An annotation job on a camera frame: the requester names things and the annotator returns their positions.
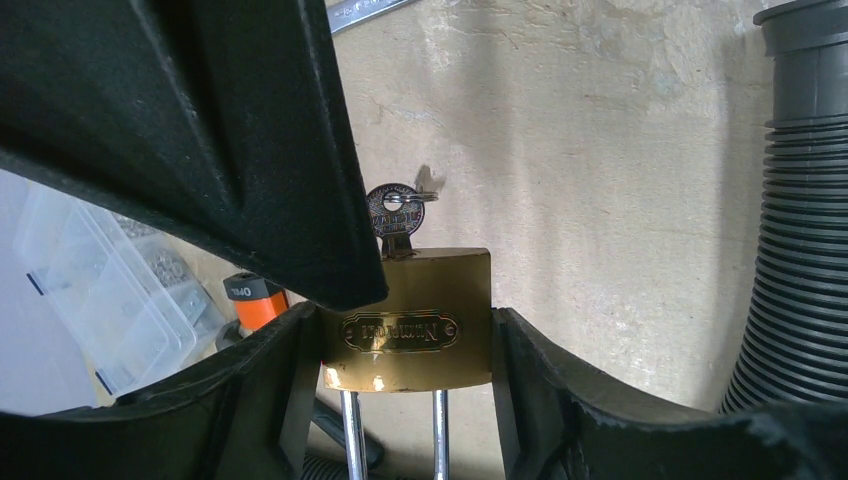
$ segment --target padlock body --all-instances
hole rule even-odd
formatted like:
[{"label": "padlock body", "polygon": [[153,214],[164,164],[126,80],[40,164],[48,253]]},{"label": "padlock body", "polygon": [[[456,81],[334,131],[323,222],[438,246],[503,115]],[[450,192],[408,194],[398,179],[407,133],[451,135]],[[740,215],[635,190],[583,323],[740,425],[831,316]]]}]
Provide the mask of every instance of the padlock body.
[{"label": "padlock body", "polygon": [[483,248],[384,259],[386,300],[322,311],[324,382],[357,392],[422,392],[491,381],[492,275]]}]

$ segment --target orange tool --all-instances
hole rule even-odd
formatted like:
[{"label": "orange tool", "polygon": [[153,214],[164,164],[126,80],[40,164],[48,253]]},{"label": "orange tool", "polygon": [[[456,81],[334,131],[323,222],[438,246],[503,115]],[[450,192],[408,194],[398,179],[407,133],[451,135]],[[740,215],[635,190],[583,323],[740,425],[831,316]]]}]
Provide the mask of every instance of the orange tool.
[{"label": "orange tool", "polygon": [[248,330],[258,330],[289,308],[282,288],[252,273],[224,279],[224,290],[236,307],[241,325]]}]

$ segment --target brand label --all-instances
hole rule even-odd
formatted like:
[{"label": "brand label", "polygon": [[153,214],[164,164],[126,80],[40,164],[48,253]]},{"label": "brand label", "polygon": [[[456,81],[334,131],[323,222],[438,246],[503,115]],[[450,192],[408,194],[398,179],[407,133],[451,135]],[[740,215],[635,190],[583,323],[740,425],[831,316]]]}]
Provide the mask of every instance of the brand label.
[{"label": "brand label", "polygon": [[459,338],[459,320],[439,310],[359,312],[345,318],[341,335],[350,347],[367,353],[432,352]]}]

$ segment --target black flexible hose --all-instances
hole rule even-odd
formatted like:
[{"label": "black flexible hose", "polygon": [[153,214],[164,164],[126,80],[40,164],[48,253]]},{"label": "black flexible hose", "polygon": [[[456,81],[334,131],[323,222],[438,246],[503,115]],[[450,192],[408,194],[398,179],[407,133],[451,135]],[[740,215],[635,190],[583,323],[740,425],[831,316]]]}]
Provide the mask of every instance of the black flexible hose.
[{"label": "black flexible hose", "polygon": [[721,410],[848,400],[848,2],[760,12],[775,57],[756,279]]}]

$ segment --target key head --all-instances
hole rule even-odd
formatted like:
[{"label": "key head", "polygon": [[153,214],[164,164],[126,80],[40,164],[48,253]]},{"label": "key head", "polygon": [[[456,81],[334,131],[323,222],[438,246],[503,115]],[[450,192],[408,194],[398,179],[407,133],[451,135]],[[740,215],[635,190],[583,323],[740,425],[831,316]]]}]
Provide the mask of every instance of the key head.
[{"label": "key head", "polygon": [[401,203],[397,210],[386,207],[386,196],[390,194],[418,193],[414,188],[401,183],[387,183],[371,190],[368,194],[368,212],[374,235],[385,239],[389,235],[406,233],[412,235],[424,221],[424,204],[421,202]]}]

